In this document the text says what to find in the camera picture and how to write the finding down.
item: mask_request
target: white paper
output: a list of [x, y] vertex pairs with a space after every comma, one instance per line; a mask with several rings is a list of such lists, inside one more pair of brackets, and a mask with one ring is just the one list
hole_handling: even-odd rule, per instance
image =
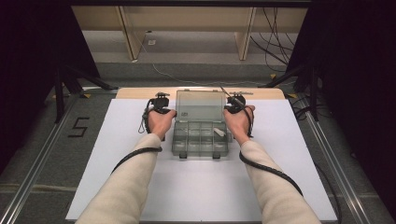
[[[112, 100], [102, 129], [66, 219], [76, 220], [105, 183], [115, 165], [146, 133], [138, 133], [147, 100]], [[255, 105], [253, 140], [301, 188], [304, 198], [322, 221], [336, 220], [299, 126], [287, 100], [251, 100]], [[170, 101], [175, 108], [175, 101]], [[229, 144], [226, 158], [188, 158], [171, 152], [173, 127], [162, 143], [151, 178], [142, 221], [260, 221], [261, 211], [239, 146]]]

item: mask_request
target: long sleeve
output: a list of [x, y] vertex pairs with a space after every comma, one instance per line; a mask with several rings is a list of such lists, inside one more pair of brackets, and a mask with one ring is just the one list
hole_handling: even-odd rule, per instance
[[[282, 171], [256, 142], [247, 141], [241, 151], [251, 161]], [[262, 209], [262, 223], [320, 223], [305, 199], [287, 180], [249, 165], [246, 167]]]
[[[134, 150], [159, 147], [154, 133], [140, 139]], [[85, 208], [77, 223], [138, 223], [148, 196], [157, 153], [136, 155], [119, 166]]]

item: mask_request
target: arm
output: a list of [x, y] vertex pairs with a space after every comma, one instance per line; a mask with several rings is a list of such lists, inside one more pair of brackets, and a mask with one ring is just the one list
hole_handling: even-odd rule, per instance
[[[175, 114], [175, 110], [166, 115], [151, 111], [148, 114], [151, 133], [142, 137], [133, 151], [143, 147], [160, 147]], [[156, 160], [157, 153], [149, 152], [124, 162], [93, 197], [77, 223], [138, 223]]]
[[[247, 109], [253, 118], [254, 106]], [[230, 114], [224, 110], [227, 126], [241, 146], [242, 154], [250, 161], [282, 171], [265, 149], [248, 136], [248, 118], [244, 112]], [[246, 165], [247, 173], [262, 209], [262, 223], [320, 223], [300, 193], [287, 180]]]

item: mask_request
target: hand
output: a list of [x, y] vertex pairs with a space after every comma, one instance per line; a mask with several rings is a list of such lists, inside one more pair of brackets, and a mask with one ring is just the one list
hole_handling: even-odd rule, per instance
[[166, 132], [171, 128], [172, 118], [176, 115], [176, 110], [171, 109], [166, 114], [160, 114], [151, 110], [148, 113], [148, 126], [152, 133], [157, 134], [160, 139], [165, 137]]
[[[253, 122], [253, 111], [256, 107], [254, 105], [246, 105], [246, 107], [249, 107], [246, 108], [246, 111], [248, 112], [250, 119]], [[224, 109], [223, 114], [228, 129], [233, 134], [235, 140], [239, 143], [239, 146], [242, 146], [242, 144], [249, 140], [248, 117], [245, 111], [241, 110], [236, 114], [232, 114], [228, 112], [228, 110]]]

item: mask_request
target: box lid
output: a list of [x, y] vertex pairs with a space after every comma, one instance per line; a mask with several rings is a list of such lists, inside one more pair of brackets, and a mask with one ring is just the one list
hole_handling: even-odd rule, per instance
[[177, 91], [178, 121], [224, 121], [226, 103], [222, 91]]

